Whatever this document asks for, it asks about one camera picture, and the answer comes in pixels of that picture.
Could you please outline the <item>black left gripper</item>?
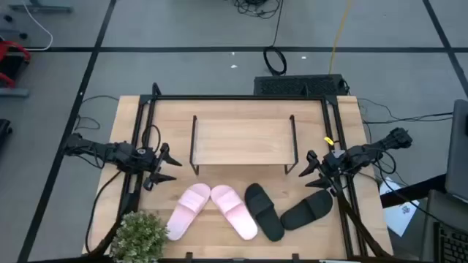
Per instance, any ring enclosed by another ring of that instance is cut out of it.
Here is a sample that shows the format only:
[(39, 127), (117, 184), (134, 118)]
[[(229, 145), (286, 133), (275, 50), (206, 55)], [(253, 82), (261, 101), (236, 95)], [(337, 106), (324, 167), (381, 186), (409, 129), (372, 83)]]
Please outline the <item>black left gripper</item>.
[[(163, 142), (161, 145), (159, 157), (168, 164), (178, 167), (182, 166), (180, 162), (170, 156), (170, 146), (166, 142)], [(173, 176), (163, 175), (160, 173), (161, 161), (159, 160), (159, 157), (156, 155), (156, 152), (153, 151), (153, 148), (138, 148), (135, 151), (135, 173), (149, 173), (149, 176), (143, 181), (143, 188), (147, 191), (151, 191), (158, 183), (176, 180)]]

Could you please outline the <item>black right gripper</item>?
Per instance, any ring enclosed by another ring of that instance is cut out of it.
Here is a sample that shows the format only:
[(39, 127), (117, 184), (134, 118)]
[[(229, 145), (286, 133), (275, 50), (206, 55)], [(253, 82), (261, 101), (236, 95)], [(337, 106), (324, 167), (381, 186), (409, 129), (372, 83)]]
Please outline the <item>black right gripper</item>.
[(327, 189), (334, 197), (343, 194), (341, 159), (336, 157), (333, 151), (323, 156), (320, 163), (317, 154), (313, 150), (309, 150), (306, 154), (306, 160), (308, 166), (298, 176), (301, 178), (312, 174), (318, 168), (319, 179), (307, 183), (305, 187)]

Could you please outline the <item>black slide sandal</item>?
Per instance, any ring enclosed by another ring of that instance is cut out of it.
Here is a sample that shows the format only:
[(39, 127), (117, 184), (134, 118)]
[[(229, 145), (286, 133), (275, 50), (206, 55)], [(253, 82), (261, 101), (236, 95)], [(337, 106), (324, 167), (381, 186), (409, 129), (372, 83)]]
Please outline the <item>black slide sandal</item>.
[(326, 216), (332, 207), (331, 194), (326, 190), (320, 190), (284, 212), (280, 221), (286, 230), (295, 230)]
[(259, 183), (251, 184), (245, 191), (244, 200), (248, 211), (265, 236), (272, 242), (280, 241), (284, 237), (284, 227), (273, 201), (264, 188)]

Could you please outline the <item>pink slide sandal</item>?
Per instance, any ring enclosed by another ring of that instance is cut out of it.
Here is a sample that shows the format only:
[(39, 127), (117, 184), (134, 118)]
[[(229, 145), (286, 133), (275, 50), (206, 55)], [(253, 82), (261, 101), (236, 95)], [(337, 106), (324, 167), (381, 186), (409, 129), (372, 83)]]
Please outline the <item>pink slide sandal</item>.
[(182, 238), (195, 217), (205, 207), (210, 195), (211, 188), (204, 183), (194, 184), (185, 190), (167, 222), (169, 240)]
[(230, 186), (218, 185), (211, 189), (211, 199), (222, 215), (243, 240), (257, 236), (258, 228), (244, 201)]

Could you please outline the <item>wooden shelf with black legs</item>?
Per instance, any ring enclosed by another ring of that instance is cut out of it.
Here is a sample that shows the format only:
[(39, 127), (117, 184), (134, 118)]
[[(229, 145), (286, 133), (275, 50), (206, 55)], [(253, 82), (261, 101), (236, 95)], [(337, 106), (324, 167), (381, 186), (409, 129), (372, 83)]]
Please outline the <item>wooden shelf with black legs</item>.
[(295, 116), (280, 119), (192, 119), (189, 163), (201, 165), (282, 165), (289, 174), (298, 164)]

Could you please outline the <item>green potted plant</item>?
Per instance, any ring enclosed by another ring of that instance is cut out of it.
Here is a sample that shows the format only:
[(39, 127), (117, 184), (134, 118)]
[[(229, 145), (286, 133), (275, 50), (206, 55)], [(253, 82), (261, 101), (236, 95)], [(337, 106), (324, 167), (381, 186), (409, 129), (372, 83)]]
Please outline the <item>green potted plant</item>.
[(167, 235), (160, 217), (143, 211), (128, 213), (110, 245), (110, 257), (115, 263), (158, 263)]

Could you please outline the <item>white paper sheet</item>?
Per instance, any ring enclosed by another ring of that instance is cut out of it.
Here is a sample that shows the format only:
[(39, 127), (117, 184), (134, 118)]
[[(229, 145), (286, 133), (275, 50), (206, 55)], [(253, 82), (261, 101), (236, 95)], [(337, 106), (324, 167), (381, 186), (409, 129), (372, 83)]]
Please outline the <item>white paper sheet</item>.
[[(385, 178), (385, 182), (380, 185), (380, 196), (392, 192), (392, 190), (398, 190), (401, 186), (389, 177)], [(388, 228), (397, 234), (399, 237), (402, 237), (405, 233), (412, 217), (414, 216), (419, 201), (405, 202), (401, 205), (387, 207), (384, 209), (385, 212), (385, 222)]]

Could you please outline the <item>grey monitor back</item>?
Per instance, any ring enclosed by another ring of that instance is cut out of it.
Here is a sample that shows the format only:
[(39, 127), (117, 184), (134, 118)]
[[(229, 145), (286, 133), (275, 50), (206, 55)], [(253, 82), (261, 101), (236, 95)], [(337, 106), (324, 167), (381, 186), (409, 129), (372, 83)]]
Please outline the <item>grey monitor back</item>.
[(445, 188), (468, 202), (468, 101), (462, 99), (453, 108)]

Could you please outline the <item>black keyboard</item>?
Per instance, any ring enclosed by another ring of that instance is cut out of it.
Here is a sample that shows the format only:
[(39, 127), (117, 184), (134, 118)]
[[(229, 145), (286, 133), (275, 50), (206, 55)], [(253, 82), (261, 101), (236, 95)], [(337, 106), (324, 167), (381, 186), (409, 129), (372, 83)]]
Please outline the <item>black keyboard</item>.
[(434, 261), (468, 263), (468, 233), (434, 223)]

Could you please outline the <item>grey metal table foot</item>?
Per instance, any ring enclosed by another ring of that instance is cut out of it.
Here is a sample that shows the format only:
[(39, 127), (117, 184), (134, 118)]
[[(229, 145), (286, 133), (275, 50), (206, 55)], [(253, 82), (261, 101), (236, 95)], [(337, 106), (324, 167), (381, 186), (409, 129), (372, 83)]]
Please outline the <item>grey metal table foot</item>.
[(16, 12), (43, 12), (43, 13), (71, 13), (74, 11), (70, 5), (42, 4), (40, 0), (29, 0), (28, 4), (8, 4)]
[(23, 88), (0, 88), (0, 96), (28, 97), (29, 91)]

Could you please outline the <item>black metal table frame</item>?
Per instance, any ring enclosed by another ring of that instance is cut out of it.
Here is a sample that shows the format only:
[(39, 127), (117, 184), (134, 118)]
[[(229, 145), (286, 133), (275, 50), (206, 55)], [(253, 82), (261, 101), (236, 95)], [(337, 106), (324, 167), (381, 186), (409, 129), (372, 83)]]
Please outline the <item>black metal table frame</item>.
[[(156, 103), (154, 123), (161, 130), (151, 138), (151, 144), (159, 140), (167, 142), (171, 155), (182, 164), (165, 166), (165, 174), (176, 180), (163, 183), (152, 191), (142, 191), (138, 207), (167, 220), (182, 193), (192, 184), (206, 183), (210, 186), (226, 184), (243, 194), (251, 183), (259, 183), (268, 193), (278, 212), (283, 212), (313, 190), (305, 185), (317, 178), (298, 175), (306, 167), (301, 159), (289, 173), (282, 165), (226, 165), (203, 166), (196, 175), (189, 164), (189, 149), (192, 119), (280, 119), (295, 116), (298, 152), (305, 156), (314, 150), (319, 156), (328, 152), (324, 141), (327, 132), (342, 135), (347, 146), (366, 142), (365, 128), (361, 119), (358, 101), (353, 96), (340, 96), (328, 108), (330, 117), (340, 117), (341, 127), (334, 121), (324, 122), (319, 101), (298, 97), (280, 99), (264, 96), (169, 96), (164, 95)], [(293, 254), (302, 259), (343, 259), (361, 254), (363, 236), (353, 225), (341, 226), (339, 207), (319, 221), (286, 233), (278, 242), (271, 242), (263, 233), (252, 240), (243, 240), (225, 217), (209, 202), (196, 217), (186, 234), (177, 241), (169, 242), (164, 249), (168, 259), (180, 259), (192, 253), (195, 259), (288, 259)]]

